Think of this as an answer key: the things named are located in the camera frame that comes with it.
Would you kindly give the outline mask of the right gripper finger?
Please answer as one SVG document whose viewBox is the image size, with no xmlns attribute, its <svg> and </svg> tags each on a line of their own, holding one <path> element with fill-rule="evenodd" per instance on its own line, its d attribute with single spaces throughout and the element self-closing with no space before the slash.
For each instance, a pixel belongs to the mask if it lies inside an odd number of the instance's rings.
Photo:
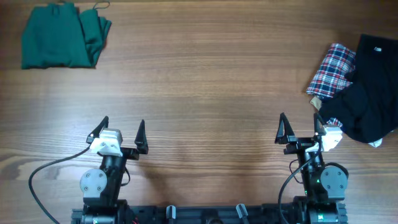
<svg viewBox="0 0 398 224">
<path fill-rule="evenodd" d="M 319 115 L 319 113 L 314 113 L 313 114 L 313 119 L 314 119 L 314 132 L 315 135 L 317 136 L 324 136 L 325 135 L 325 129 L 324 125 L 325 122 L 323 118 Z"/>
<path fill-rule="evenodd" d="M 294 131 L 284 113 L 280 114 L 279 127 L 275 137 L 276 144 L 288 144 L 295 142 Z"/>
</svg>

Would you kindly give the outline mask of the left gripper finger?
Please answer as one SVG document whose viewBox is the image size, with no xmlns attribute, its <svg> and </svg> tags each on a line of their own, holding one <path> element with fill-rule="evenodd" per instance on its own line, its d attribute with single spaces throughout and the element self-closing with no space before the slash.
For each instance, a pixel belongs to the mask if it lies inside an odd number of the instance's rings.
<svg viewBox="0 0 398 224">
<path fill-rule="evenodd" d="M 148 154 L 149 146 L 146 137 L 145 121 L 142 119 L 134 143 L 140 154 Z"/>
<path fill-rule="evenodd" d="M 108 125 L 109 125 L 109 117 L 105 116 L 102 119 L 102 121 L 99 123 L 99 125 L 97 125 L 97 127 L 95 127 L 95 129 L 92 130 L 91 133 L 89 133 L 86 139 L 86 143 L 91 144 L 95 138 L 98 138 L 100 136 L 100 132 L 102 132 L 104 128 L 107 128 Z"/>
</svg>

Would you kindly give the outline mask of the black polo shirt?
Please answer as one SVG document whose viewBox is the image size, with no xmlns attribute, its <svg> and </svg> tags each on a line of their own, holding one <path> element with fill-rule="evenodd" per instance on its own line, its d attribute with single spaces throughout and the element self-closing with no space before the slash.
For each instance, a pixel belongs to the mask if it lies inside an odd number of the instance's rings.
<svg viewBox="0 0 398 224">
<path fill-rule="evenodd" d="M 361 35 L 352 84 L 322 104 L 320 116 L 336 118 L 355 141 L 370 143 L 397 129 L 397 41 Z"/>
</svg>

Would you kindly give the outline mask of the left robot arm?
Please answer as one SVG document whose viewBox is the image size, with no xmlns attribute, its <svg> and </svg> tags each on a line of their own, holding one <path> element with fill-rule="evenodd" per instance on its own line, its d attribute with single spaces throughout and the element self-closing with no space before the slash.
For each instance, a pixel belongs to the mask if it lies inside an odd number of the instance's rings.
<svg viewBox="0 0 398 224">
<path fill-rule="evenodd" d="M 108 127 L 105 116 L 100 124 L 87 136 L 89 150 L 102 157 L 99 168 L 86 171 L 80 179 L 83 192 L 83 209 L 74 210 L 72 223 L 138 223 L 137 216 L 126 200 L 119 199 L 123 175 L 128 174 L 128 160 L 139 160 L 147 154 L 149 147 L 146 138 L 145 121 L 142 120 L 136 138 L 135 148 L 123 147 L 123 137 L 118 129 Z"/>
</svg>

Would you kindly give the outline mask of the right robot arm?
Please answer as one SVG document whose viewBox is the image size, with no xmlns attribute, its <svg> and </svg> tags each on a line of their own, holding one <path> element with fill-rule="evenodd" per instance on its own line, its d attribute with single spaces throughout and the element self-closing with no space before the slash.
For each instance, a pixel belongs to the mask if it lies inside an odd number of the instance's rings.
<svg viewBox="0 0 398 224">
<path fill-rule="evenodd" d="M 346 223 L 345 190 L 348 170 L 342 165 L 323 160 L 322 154 L 335 148 L 343 132 L 335 125 L 326 124 L 318 113 L 313 114 L 314 135 L 297 137 L 284 113 L 280 114 L 275 143 L 285 146 L 284 154 L 297 156 L 298 168 L 287 177 L 278 194 L 281 223 Z M 282 207 L 282 195 L 288 183 L 300 173 L 305 195 L 295 197 L 291 211 Z"/>
</svg>

